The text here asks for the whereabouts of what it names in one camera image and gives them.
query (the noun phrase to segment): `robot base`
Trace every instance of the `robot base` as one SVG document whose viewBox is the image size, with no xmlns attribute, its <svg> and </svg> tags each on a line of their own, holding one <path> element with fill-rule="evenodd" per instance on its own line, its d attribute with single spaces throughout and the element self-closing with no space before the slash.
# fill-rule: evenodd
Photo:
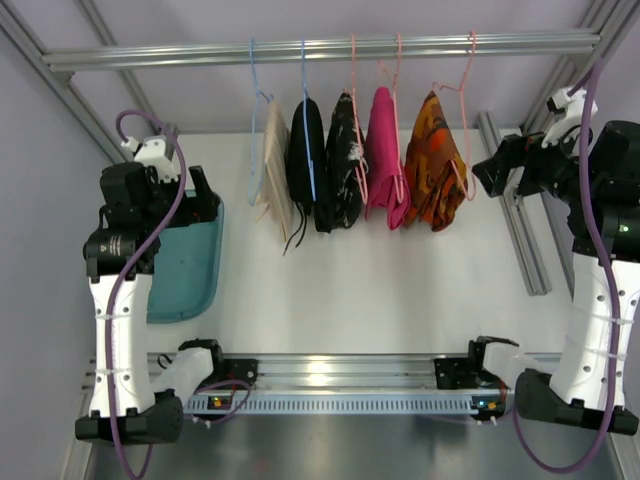
<svg viewBox="0 0 640 480">
<path fill-rule="evenodd" d="M 604 412 L 584 408 L 579 402 L 566 404 L 551 388 L 551 375 L 527 369 L 516 383 L 516 408 L 522 418 L 598 430 Z M 635 435 L 638 417 L 629 410 L 616 407 L 609 424 L 609 432 Z"/>
<path fill-rule="evenodd" d="M 156 403 L 141 414 L 118 418 L 123 445 L 174 443 L 182 431 L 182 402 L 173 390 L 156 393 Z M 82 417 L 76 420 L 76 438 L 101 445 L 113 445 L 109 418 Z"/>
</svg>

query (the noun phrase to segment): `clothes hanger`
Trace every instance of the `clothes hanger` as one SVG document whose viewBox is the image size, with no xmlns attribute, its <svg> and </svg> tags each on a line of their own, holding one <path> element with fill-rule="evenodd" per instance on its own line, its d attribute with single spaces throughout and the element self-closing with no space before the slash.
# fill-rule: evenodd
<svg viewBox="0 0 640 480">
<path fill-rule="evenodd" d="M 356 37 L 351 34 L 351 104 L 353 105 L 353 117 L 356 124 L 356 136 L 358 147 L 360 147 L 360 164 L 356 167 L 356 178 L 362 202 L 366 205 L 369 200 L 369 189 L 367 187 L 367 172 L 364 168 L 364 147 L 360 137 L 360 122 L 358 120 L 358 107 L 356 106 Z"/>
<path fill-rule="evenodd" d="M 400 152 L 400 131 L 398 130 L 398 101 L 397 101 L 397 92 L 398 92 L 398 73 L 400 72 L 400 62 L 402 61 L 402 36 L 399 33 L 396 33 L 396 41 L 398 42 L 398 55 L 396 62 L 396 71 L 393 75 L 389 73 L 387 67 L 385 66 L 382 60 L 378 60 L 378 67 L 382 69 L 384 73 L 387 74 L 389 80 L 391 80 L 391 86 L 393 90 L 393 118 L 396 124 L 396 142 L 398 144 L 398 174 L 394 175 L 393 183 L 396 187 L 396 197 L 398 203 L 402 203 L 404 201 L 404 185 L 402 183 L 402 175 L 404 174 L 404 167 L 402 166 L 402 154 Z"/>
<path fill-rule="evenodd" d="M 311 160 L 311 147 L 309 146 L 309 127 L 307 125 L 307 70 L 305 67 L 305 51 L 304 38 L 301 39 L 301 58 L 302 58 L 302 116 L 304 117 L 304 139 L 307 146 L 307 163 L 309 164 L 309 180 L 311 181 L 311 198 L 316 201 L 316 180 L 313 173 L 313 160 Z"/>
<path fill-rule="evenodd" d="M 438 88 L 438 90 L 442 90 L 443 88 L 446 88 L 447 90 L 452 90 L 460 94 L 460 111 L 462 113 L 462 127 L 464 129 L 464 148 L 465 148 L 465 157 L 466 157 L 462 161 L 464 162 L 464 165 L 467 167 L 467 172 L 471 171 L 471 139 L 469 138 L 469 129 L 467 128 L 467 115 L 464 108 L 464 87 L 467 83 L 467 76 L 469 75 L 471 62 L 473 62 L 473 57 L 476 54 L 476 32 L 474 30 L 471 30 L 471 32 L 469 32 L 469 36 L 471 37 L 471 41 L 472 41 L 471 52 L 469 53 L 469 61 L 467 62 L 467 67 L 465 68 L 464 73 L 462 74 L 462 81 L 460 82 L 460 85 L 458 87 L 452 87 L 451 85 L 440 85 L 437 82 L 433 82 L 433 85 L 431 86 L 432 90 L 435 90 L 436 88 Z M 464 196 L 469 201 L 473 200 L 476 197 L 476 192 L 477 192 L 475 175 L 473 174 L 471 175 L 471 183 L 473 184 L 473 194 L 470 195 L 467 188 L 464 186 L 464 180 L 462 180 L 462 177 L 460 176 L 460 172 L 458 172 L 458 167 L 456 167 L 456 162 L 451 160 L 451 166 L 453 167 L 453 171 L 455 172 L 456 177 L 458 178 L 458 184 L 460 185 L 460 188 L 464 192 Z"/>
<path fill-rule="evenodd" d="M 256 66 L 253 61 L 253 48 L 255 46 L 255 42 L 253 38 L 249 42 L 249 60 L 251 61 L 251 74 L 253 76 L 253 88 L 256 91 L 256 101 L 253 105 L 253 115 L 251 116 L 251 177 L 256 174 L 256 115 L 258 113 L 258 103 L 260 101 L 260 97 L 264 97 L 267 103 L 271 103 L 273 100 L 273 95 L 267 96 L 260 87 L 258 86 L 258 74 L 256 73 Z M 255 192 L 251 191 L 251 181 L 249 181 L 249 190 L 247 192 L 247 196 L 249 198 L 249 205 L 252 207 L 256 204 L 256 198 L 258 198 L 258 193 L 262 188 L 262 181 L 264 179 L 264 165 L 260 171 L 260 179 L 258 180 L 258 186 L 255 188 Z"/>
</svg>

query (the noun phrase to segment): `black garment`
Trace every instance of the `black garment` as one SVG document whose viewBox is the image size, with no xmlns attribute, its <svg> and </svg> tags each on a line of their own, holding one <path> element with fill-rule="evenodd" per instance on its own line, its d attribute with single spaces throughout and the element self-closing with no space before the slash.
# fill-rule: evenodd
<svg viewBox="0 0 640 480">
<path fill-rule="evenodd" d="M 285 160 L 289 196 L 296 204 L 300 204 L 305 216 L 313 213 L 318 232 L 330 233 L 333 227 L 334 200 L 330 193 L 327 174 L 322 117 L 320 116 L 318 105 L 313 100 L 308 98 L 306 102 L 309 150 L 313 162 L 316 201 L 313 201 L 311 193 L 311 180 L 307 163 L 307 144 L 303 116 L 304 102 L 300 102 L 293 115 L 289 152 Z"/>
<path fill-rule="evenodd" d="M 360 139 L 364 141 L 362 130 Z M 356 167 L 360 160 L 364 161 L 364 169 L 368 173 L 369 166 L 358 145 L 353 101 L 351 95 L 343 93 L 333 110 L 327 138 L 329 181 L 335 202 L 334 228 L 350 228 L 362 210 L 362 196 L 356 177 Z"/>
</svg>

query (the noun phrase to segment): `orange patterned cloth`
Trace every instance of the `orange patterned cloth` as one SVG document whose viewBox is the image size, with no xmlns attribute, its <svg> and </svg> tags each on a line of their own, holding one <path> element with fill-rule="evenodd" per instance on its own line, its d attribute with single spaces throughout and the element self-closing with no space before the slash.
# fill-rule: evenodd
<svg viewBox="0 0 640 480">
<path fill-rule="evenodd" d="M 422 104 L 407 148 L 405 173 L 411 190 L 411 207 L 405 227 L 418 218 L 438 232 L 453 222 L 465 195 L 458 185 L 451 160 L 467 188 L 467 168 L 444 119 L 440 101 L 432 90 Z"/>
</svg>

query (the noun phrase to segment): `blue hanger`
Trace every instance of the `blue hanger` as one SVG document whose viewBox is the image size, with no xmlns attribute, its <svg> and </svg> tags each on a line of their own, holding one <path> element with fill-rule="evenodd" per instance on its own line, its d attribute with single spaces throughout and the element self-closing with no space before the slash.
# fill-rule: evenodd
<svg viewBox="0 0 640 480">
<path fill-rule="evenodd" d="M 311 160 L 311 147 L 309 146 L 309 127 L 307 125 L 307 99 L 309 94 L 307 93 L 307 70 L 304 62 L 304 38 L 301 41 L 302 45 L 302 113 L 304 117 L 304 139 L 307 144 L 307 163 L 309 164 L 309 180 L 311 181 L 311 197 L 313 201 L 316 201 L 316 179 L 313 173 L 313 161 Z"/>
<path fill-rule="evenodd" d="M 256 66 L 253 61 L 253 47 L 254 47 L 253 38 L 249 42 L 249 59 L 251 61 L 251 73 L 253 75 L 253 88 L 256 91 L 256 102 L 253 105 L 253 116 L 251 117 L 251 178 L 256 174 L 256 114 L 258 113 L 258 102 L 260 101 L 260 96 L 264 97 L 267 103 L 271 103 L 273 100 L 273 95 L 265 95 L 265 93 L 260 90 L 258 86 L 258 74 L 256 73 Z M 258 186 L 255 188 L 255 191 L 251 191 L 251 181 L 249 181 L 249 205 L 253 206 L 256 203 L 256 198 L 258 197 L 258 193 L 262 188 L 262 180 L 264 178 L 264 168 L 259 172 L 260 178 L 258 179 Z"/>
</svg>

